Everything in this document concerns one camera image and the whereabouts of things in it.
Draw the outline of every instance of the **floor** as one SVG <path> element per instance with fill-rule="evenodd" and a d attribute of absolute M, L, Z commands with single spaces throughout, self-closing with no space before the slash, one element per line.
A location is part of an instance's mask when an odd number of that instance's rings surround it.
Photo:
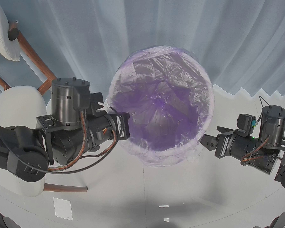
<path fill-rule="evenodd" d="M 217 135 L 217 126 L 235 128 L 240 113 L 258 117 L 259 95 L 285 108 L 285 96 L 278 92 L 269 97 L 260 90 L 251 97 L 243 89 L 236 95 L 216 85 L 214 89 L 215 110 L 207 134 Z M 89 163 L 83 159 L 76 168 Z M 88 186 L 87 193 L 43 192 L 31 198 L 0 187 L 0 211 L 22 228 L 265 227 L 285 211 L 285 189 L 274 181 L 277 168 L 267 176 L 232 157 L 218 159 L 205 148 L 193 163 L 152 168 L 115 148 L 90 170 L 46 174 L 47 183 Z M 53 198 L 70 201 L 73 221 L 55 216 Z"/>

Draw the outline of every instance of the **plastic bag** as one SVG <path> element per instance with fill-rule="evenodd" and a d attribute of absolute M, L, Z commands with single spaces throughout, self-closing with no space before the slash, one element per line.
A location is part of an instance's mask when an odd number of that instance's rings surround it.
<path fill-rule="evenodd" d="M 130 113 L 130 138 L 119 143 L 147 166 L 194 159 L 214 108 L 204 68 L 186 50 L 167 46 L 130 55 L 116 72 L 107 100 Z"/>

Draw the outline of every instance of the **chair leg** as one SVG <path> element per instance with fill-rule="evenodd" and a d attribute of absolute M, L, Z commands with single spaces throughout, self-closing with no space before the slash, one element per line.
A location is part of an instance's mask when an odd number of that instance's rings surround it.
<path fill-rule="evenodd" d="M 87 192 L 87 187 L 72 187 L 45 183 L 43 190 L 49 192 Z"/>

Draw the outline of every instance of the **curtain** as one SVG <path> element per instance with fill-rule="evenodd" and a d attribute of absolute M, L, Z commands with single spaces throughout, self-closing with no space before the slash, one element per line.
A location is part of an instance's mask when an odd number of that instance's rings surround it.
<path fill-rule="evenodd" d="M 285 0 L 0 0 L 58 77 L 91 82 L 108 93 L 128 55 L 153 45 L 196 54 L 213 84 L 235 94 L 260 88 L 285 94 Z M 0 55 L 0 75 L 11 86 L 39 87 L 22 53 Z"/>

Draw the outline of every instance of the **trash can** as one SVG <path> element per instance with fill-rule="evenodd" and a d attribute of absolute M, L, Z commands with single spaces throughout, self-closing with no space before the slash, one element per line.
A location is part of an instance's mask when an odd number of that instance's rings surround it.
<path fill-rule="evenodd" d="M 184 49 L 152 47 L 130 55 L 116 72 L 108 104 L 129 112 L 130 138 L 119 144 L 147 166 L 196 157 L 213 116 L 205 69 Z"/>

